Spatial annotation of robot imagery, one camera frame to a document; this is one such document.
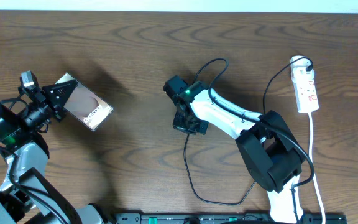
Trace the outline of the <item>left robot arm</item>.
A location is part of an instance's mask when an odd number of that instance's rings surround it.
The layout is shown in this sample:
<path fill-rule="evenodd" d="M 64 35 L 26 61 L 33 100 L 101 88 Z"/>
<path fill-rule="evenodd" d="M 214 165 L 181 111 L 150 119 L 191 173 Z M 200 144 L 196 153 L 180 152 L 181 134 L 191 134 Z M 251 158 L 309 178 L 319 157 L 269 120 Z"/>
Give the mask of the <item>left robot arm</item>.
<path fill-rule="evenodd" d="M 45 178 L 50 153 L 42 134 L 51 117 L 64 118 L 64 105 L 77 86 L 76 80 L 39 87 L 22 79 L 19 93 L 31 102 L 16 114 L 6 103 L 14 105 L 21 97 L 0 101 L 0 155 L 7 164 L 0 186 L 0 223 L 17 223 L 33 208 L 39 213 L 29 223 L 108 223 L 96 204 L 75 208 Z"/>

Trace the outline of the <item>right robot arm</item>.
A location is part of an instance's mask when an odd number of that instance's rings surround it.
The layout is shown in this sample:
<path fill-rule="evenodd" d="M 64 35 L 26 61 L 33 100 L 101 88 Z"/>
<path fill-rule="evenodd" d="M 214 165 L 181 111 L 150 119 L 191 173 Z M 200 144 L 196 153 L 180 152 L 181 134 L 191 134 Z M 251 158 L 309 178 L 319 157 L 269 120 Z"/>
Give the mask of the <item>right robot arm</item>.
<path fill-rule="evenodd" d="M 177 108 L 175 129 L 204 134 L 208 124 L 213 124 L 230 135 L 249 174 L 268 193 L 272 220 L 301 221 L 298 187 L 312 180 L 300 181 L 301 167 L 307 162 L 313 172 L 314 165 L 278 113 L 245 110 L 200 81 L 189 85 L 174 77 L 163 90 Z"/>

